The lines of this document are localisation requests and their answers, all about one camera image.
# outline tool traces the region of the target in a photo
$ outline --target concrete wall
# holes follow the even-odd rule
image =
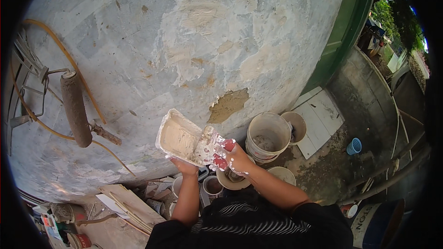
[[[155,148],[161,118],[177,108],[200,127],[246,136],[261,112],[290,108],[312,74],[341,0],[34,0],[26,18],[61,38],[86,78],[121,147],[79,148],[29,123],[13,131],[17,186],[49,201],[79,200],[110,183],[175,173]],[[29,43],[50,69],[69,67],[52,39],[27,27]],[[59,76],[50,87],[60,95]],[[39,87],[33,77],[27,84]],[[88,119],[96,119],[85,95]],[[228,94],[235,100],[223,100]],[[39,99],[26,100],[37,110]],[[42,120],[70,134],[63,106],[47,95]]]
[[[327,85],[345,117],[349,134],[362,141],[361,153],[372,152],[373,165],[391,157],[397,126],[395,106],[383,82],[368,56],[355,46]],[[403,144],[400,128],[396,148]]]

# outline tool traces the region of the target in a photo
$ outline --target person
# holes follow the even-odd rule
[[[300,188],[254,164],[238,144],[231,152],[217,150],[256,191],[216,198],[199,218],[198,167],[172,158],[183,174],[179,198],[171,219],[154,226],[146,249],[352,248],[352,231],[337,205],[312,202]]]

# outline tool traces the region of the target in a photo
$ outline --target hand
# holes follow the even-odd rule
[[[198,174],[198,166],[188,163],[172,155],[167,155],[166,158],[171,160],[171,162],[177,167],[177,169],[185,176],[194,176]]]
[[[231,152],[221,147],[215,147],[214,150],[219,156],[226,159],[233,172],[241,176],[248,174],[248,170],[254,165],[238,143],[235,144]]]

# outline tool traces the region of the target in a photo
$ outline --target orange hose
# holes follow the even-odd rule
[[[72,64],[72,67],[75,69],[75,71],[78,73],[78,75],[80,76],[81,82],[83,83],[83,85],[86,88],[86,92],[88,93],[89,97],[91,98],[92,104],[94,105],[95,109],[97,110],[98,116],[100,117],[100,119],[102,120],[103,124],[106,124],[106,120],[104,115],[102,114],[102,112],[100,111],[100,109],[98,108],[97,102],[95,101],[94,97],[92,96],[92,92],[88,87],[88,84],[86,84],[85,78],[83,78],[83,75],[80,72],[80,69],[78,69],[77,64],[75,64],[74,59],[71,57],[71,55],[68,53],[68,51],[66,50],[66,48],[63,46],[63,44],[60,42],[60,40],[58,39],[58,37],[54,34],[54,32],[49,29],[48,26],[46,26],[43,22],[34,20],[34,19],[25,19],[23,21],[23,23],[30,23],[30,24],[35,24],[37,26],[40,26],[41,28],[43,28],[54,40],[54,42],[58,45],[58,47],[60,47],[60,49],[63,51],[63,53],[65,54],[66,58],[68,58],[69,62]]]
[[[68,139],[68,140],[75,140],[73,137],[71,137],[71,136],[67,136],[67,135],[63,135],[63,134],[61,134],[61,133],[59,133],[59,132],[56,132],[56,131],[54,131],[54,130],[52,130],[51,128],[49,128],[46,124],[44,124],[40,119],[38,119],[37,117],[36,117],[36,115],[31,111],[31,109],[29,108],[29,106],[25,103],[25,99],[23,98],[23,96],[21,95],[21,93],[20,93],[20,90],[19,90],[19,87],[17,86],[17,82],[15,81],[15,77],[14,77],[14,70],[13,70],[13,68],[12,68],[12,62],[10,63],[10,69],[11,69],[11,77],[12,77],[12,81],[13,81],[13,83],[14,83],[14,89],[15,89],[15,91],[17,92],[17,94],[18,94],[18,96],[19,96],[19,98],[20,98],[20,101],[22,102],[22,104],[23,104],[23,107],[25,107],[25,109],[26,109],[26,112],[29,114],[29,116],[32,118],[32,119],[34,119],[38,124],[40,124],[43,128],[45,128],[46,130],[48,130],[49,132],[51,132],[52,134],[54,134],[54,135],[56,135],[56,136],[59,136],[59,137],[63,137],[63,138],[65,138],[65,139]],[[130,172],[130,174],[132,174],[134,177],[136,177],[136,175],[134,174],[134,173],[132,173],[132,171],[130,170],[130,169],[128,169],[128,167],[111,151],[111,150],[109,150],[106,146],[104,146],[103,144],[101,144],[100,142],[97,142],[97,141],[92,141],[93,143],[95,143],[95,144],[97,144],[97,145],[99,145],[99,146],[101,146],[101,147],[103,147],[106,151],[108,151],[109,153],[111,153],[111,155],[114,157],[114,158],[116,158],[117,159],[117,161],[121,164],[121,165],[123,165],[124,167],[125,167],[125,169],[126,170],[128,170],[129,172]]]

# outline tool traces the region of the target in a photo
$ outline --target blue barrel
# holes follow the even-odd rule
[[[351,143],[346,147],[346,153],[349,155],[360,153],[362,150],[362,142],[356,137],[352,139]]]
[[[404,199],[363,206],[351,225],[353,246],[362,249],[385,248],[394,237],[403,213]]]

